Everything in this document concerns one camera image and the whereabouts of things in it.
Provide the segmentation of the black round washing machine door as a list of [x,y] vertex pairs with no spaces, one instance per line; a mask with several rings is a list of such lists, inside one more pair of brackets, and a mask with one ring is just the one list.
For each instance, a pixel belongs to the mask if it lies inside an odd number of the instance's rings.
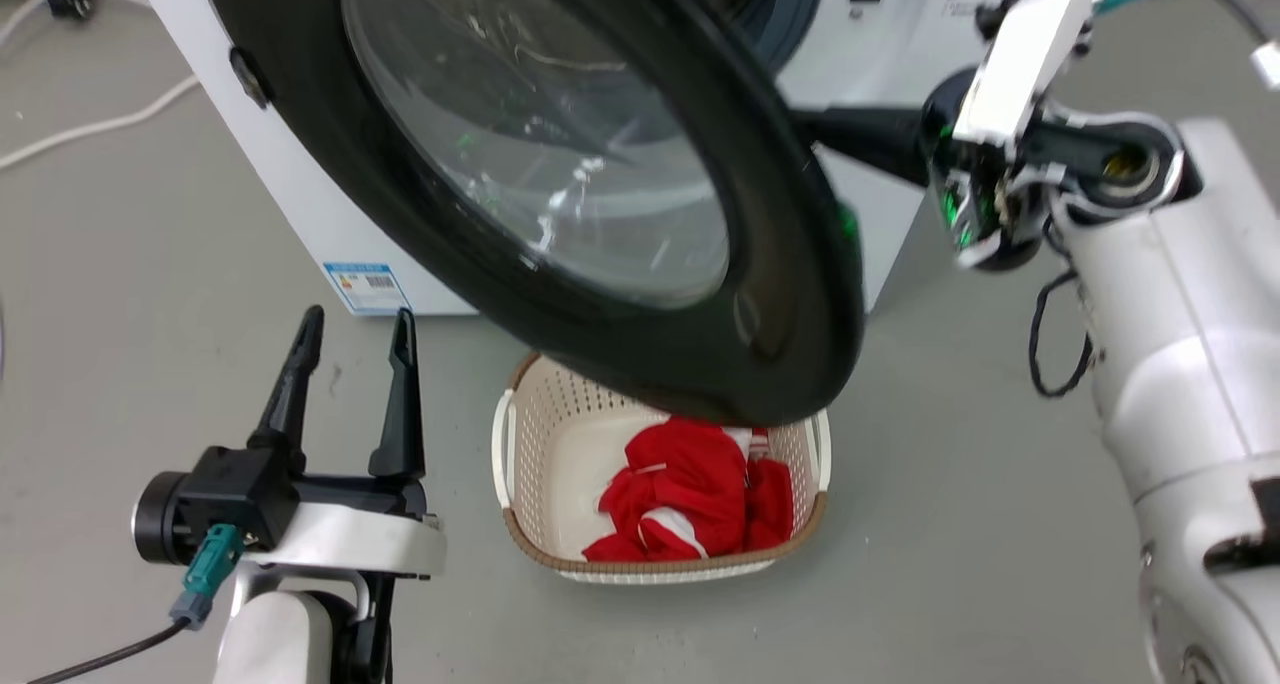
[[530,348],[736,427],[844,388],[858,229],[707,0],[211,1],[260,106]]

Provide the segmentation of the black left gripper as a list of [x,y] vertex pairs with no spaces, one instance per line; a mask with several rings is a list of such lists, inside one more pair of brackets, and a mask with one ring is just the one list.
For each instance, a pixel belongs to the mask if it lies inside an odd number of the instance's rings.
[[142,489],[133,510],[133,542],[143,561],[186,566],[218,524],[234,526],[251,552],[274,550],[302,503],[425,519],[426,496],[417,482],[426,474],[419,351],[408,309],[396,314],[390,391],[379,446],[367,462],[371,476],[293,473],[306,469],[305,410],[324,324],[323,306],[307,307],[250,448],[209,447],[193,470],[159,473]]

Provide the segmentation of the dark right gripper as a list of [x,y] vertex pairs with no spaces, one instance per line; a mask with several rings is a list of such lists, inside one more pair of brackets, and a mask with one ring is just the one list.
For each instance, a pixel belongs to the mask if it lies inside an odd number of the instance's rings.
[[941,215],[956,264],[1009,272],[1039,250],[1050,215],[1041,119],[1015,145],[970,143],[955,127],[975,78],[964,68],[919,108],[794,108],[803,137],[915,187]]

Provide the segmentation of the blue energy label sticker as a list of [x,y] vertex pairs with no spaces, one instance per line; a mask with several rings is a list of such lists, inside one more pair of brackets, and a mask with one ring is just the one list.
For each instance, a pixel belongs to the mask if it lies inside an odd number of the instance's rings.
[[384,263],[323,263],[321,269],[342,304],[356,316],[393,316],[412,307]]

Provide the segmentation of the white front-load washing machine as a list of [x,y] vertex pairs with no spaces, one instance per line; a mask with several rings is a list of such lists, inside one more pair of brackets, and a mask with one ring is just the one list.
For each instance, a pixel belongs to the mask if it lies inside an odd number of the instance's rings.
[[[323,263],[384,263],[417,315],[474,315],[470,305],[417,265],[340,192],[278,115],[250,100],[232,72],[230,41],[211,0],[148,1],[323,273]],[[980,59],[983,45],[973,14],[987,1],[716,4],[733,15],[791,104],[906,108],[920,104],[946,77]]]

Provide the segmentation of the red and white garment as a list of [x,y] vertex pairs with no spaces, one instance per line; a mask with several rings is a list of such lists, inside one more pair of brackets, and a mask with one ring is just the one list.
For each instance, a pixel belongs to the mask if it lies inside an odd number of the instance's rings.
[[763,428],[671,418],[640,430],[596,506],[613,532],[582,556],[653,564],[782,546],[795,524],[791,471],[767,451]]

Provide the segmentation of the cream perforated laundry basket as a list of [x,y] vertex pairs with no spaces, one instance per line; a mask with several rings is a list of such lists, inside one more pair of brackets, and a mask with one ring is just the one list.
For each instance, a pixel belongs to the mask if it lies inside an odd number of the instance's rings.
[[663,412],[530,354],[499,398],[492,424],[495,497],[516,546],[572,582],[614,587],[681,585],[759,573],[817,530],[832,476],[827,411],[768,432],[769,459],[791,473],[792,535],[781,546],[704,562],[591,564],[582,550],[609,520],[598,500],[625,464],[625,446]]

